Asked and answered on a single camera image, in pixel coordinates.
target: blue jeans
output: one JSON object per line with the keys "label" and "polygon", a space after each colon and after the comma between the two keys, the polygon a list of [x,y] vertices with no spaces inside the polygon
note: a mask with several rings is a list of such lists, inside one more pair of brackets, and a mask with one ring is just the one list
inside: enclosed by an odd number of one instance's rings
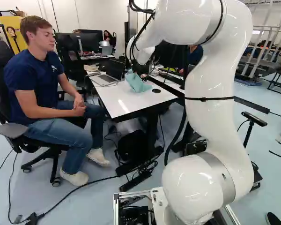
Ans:
{"label": "blue jeans", "polygon": [[[56,118],[38,120],[28,125],[29,130],[25,133],[25,136],[32,139],[70,146],[62,166],[62,170],[68,174],[76,174],[79,171],[91,148],[98,149],[103,145],[106,110],[98,105],[86,103],[86,106],[84,116],[92,119],[90,132],[67,120]],[[73,109],[73,102],[60,101],[56,108]]]}

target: white robotic arm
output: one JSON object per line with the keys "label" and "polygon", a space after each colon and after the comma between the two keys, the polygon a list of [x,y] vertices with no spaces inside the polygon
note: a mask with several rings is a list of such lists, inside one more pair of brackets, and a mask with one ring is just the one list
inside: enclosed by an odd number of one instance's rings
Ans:
{"label": "white robotic arm", "polygon": [[162,40],[204,49],[186,79],[185,106],[191,126],[207,138],[207,149],[170,162],[162,177],[177,217],[185,224],[201,225],[253,185],[252,165],[235,129],[231,99],[236,67],[252,34],[251,13],[237,0],[160,0],[154,19],[132,49],[140,64]]}

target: laptop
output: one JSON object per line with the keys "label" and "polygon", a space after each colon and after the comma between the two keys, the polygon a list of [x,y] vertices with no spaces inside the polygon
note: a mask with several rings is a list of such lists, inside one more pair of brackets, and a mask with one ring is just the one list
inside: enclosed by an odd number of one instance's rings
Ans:
{"label": "laptop", "polygon": [[103,46],[101,57],[111,55],[112,54],[112,46]]}
{"label": "laptop", "polygon": [[108,60],[102,62],[99,69],[106,74],[94,75],[89,78],[101,87],[105,87],[121,81],[125,73],[125,64],[118,60]]}

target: black bag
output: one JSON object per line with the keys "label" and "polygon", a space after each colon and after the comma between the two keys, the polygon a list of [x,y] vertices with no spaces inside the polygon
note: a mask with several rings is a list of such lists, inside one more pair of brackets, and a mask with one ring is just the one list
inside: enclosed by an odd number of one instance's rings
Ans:
{"label": "black bag", "polygon": [[117,153],[125,162],[140,162],[148,159],[148,139],[146,134],[142,130],[136,130],[122,137],[118,142]]}

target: gray floor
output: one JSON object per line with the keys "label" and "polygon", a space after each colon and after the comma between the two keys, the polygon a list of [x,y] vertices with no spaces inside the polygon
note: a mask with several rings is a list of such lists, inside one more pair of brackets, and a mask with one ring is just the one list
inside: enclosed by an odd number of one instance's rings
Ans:
{"label": "gray floor", "polygon": [[[267,84],[267,82],[264,82],[264,85],[260,87],[247,87],[235,83],[235,95],[267,107],[274,113],[281,114],[281,95],[267,90]],[[268,123],[268,126],[264,128],[254,126],[247,146],[250,158],[258,164],[264,180],[260,189],[249,193],[245,198],[234,202],[231,206],[242,225],[266,225],[265,214],[268,211],[274,212],[281,219],[281,159],[268,152],[272,150],[281,154],[281,146],[275,141],[281,132],[281,118],[272,114],[265,115],[244,105],[235,104],[236,126],[245,120],[240,114],[242,111],[249,111]],[[182,107],[173,104],[169,112],[162,116],[167,144],[170,143],[177,130],[181,113]],[[118,129],[123,134],[138,128],[139,124],[135,120],[118,124]],[[248,125],[246,124],[239,131],[242,140],[247,128]],[[106,141],[104,148],[107,157],[115,163],[112,154],[113,145]],[[10,150],[7,141],[0,136],[0,164]],[[12,153],[0,172],[0,225],[8,224],[7,186],[14,157],[15,154]],[[61,193],[66,193],[71,189],[66,183],[57,189],[50,187],[47,172],[50,170],[51,164],[47,162],[43,162],[35,168],[34,172],[24,176],[19,168],[22,161],[26,161],[29,157],[31,157],[29,154],[20,154],[15,164],[15,174],[12,180],[12,215],[25,215],[31,213],[32,209],[44,212],[54,205],[60,199],[60,196],[63,196]],[[106,171],[98,167],[86,166],[90,170],[89,174],[92,180],[114,174],[113,170]],[[133,190],[145,190],[160,186],[162,170],[163,156],[160,157],[159,165],[153,176]],[[43,218],[39,224],[111,225],[113,223],[112,195],[118,191],[118,187],[125,181],[125,177],[122,177],[85,187],[67,198],[52,213]]]}

